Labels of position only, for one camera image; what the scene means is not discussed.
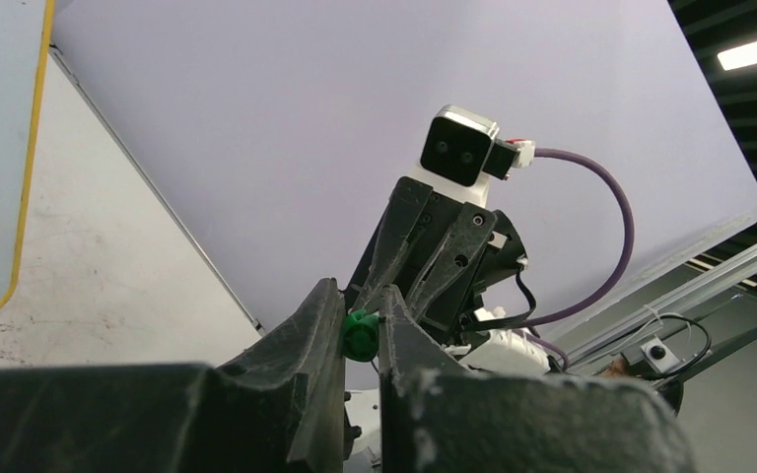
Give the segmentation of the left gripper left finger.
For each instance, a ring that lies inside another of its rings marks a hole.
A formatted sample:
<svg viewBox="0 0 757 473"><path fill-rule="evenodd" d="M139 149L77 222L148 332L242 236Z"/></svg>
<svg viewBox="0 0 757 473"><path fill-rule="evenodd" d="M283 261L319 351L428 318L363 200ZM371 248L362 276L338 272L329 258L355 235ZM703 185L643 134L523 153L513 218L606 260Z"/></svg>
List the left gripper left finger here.
<svg viewBox="0 0 757 473"><path fill-rule="evenodd" d="M0 370L0 472L339 472L344 315L323 279L216 368Z"/></svg>

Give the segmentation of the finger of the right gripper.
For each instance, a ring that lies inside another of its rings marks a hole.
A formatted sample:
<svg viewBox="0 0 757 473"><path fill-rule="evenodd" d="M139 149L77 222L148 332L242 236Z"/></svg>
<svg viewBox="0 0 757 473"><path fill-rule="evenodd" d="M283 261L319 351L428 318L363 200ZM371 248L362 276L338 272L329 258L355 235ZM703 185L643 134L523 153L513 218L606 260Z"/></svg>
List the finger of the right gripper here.
<svg viewBox="0 0 757 473"><path fill-rule="evenodd" d="M405 296L410 315L419 320L430 305L468 268L488 244L497 217L471 203L458 207L444 226L428 229L426 259Z"/></svg>
<svg viewBox="0 0 757 473"><path fill-rule="evenodd" d="M408 176L396 182L352 275L353 311L374 310L381 288L399 274L432 192L432 186Z"/></svg>

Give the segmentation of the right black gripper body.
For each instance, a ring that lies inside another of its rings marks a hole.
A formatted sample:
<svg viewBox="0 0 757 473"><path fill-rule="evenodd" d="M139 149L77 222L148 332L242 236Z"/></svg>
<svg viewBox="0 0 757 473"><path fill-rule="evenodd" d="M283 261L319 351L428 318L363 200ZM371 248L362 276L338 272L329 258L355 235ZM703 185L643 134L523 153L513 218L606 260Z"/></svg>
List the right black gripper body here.
<svg viewBox="0 0 757 473"><path fill-rule="evenodd" d="M428 229L436 230L462 205L432 192L420 216L417 234L412 240L409 256L391 284L398 288L403 300L412 281L423 265L423 250L428 245ZM489 287L514 276L525 248L510 219L500 210L492 211L497 223L489 235L488 244L469 264L463 274L430 305L419 320L412 318L440 344L459 341L461 331L471 322L472 312L481 307L482 294ZM344 291L345 306L352 310L352 277Z"/></svg>

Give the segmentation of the green marker cap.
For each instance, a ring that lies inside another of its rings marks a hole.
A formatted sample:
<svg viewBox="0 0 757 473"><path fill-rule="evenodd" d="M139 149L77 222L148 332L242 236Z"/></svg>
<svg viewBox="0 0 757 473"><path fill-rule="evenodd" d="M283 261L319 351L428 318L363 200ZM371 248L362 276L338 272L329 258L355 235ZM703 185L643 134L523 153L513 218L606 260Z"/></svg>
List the green marker cap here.
<svg viewBox="0 0 757 473"><path fill-rule="evenodd" d="M344 356L359 363L369 363L379 352L379 314L358 309L350 312L343 324Z"/></svg>

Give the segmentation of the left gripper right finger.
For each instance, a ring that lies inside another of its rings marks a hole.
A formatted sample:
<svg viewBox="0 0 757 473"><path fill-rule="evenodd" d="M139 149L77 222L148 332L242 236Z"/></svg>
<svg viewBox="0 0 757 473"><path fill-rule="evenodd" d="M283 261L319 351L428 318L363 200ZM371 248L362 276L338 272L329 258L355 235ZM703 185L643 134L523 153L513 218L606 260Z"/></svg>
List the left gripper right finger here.
<svg viewBox="0 0 757 473"><path fill-rule="evenodd" d="M381 291L381 467L386 472L693 472L692 447L643 384L471 371Z"/></svg>

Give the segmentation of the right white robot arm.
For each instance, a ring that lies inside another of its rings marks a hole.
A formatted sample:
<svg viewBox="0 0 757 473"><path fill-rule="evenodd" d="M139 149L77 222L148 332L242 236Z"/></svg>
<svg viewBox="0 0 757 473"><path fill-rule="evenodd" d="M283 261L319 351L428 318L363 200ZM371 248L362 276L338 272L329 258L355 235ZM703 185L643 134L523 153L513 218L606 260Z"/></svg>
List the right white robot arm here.
<svg viewBox="0 0 757 473"><path fill-rule="evenodd" d="M464 367L484 372L543 374L558 369L528 329L526 313L487 309L482 295L513 278L531 308L534 295L521 279L526 251L510 219L481 203L450 197L412 177L400 178L348 287L349 358L372 363L378 336L367 323L378 316L380 292L395 286L411 318Z"/></svg>

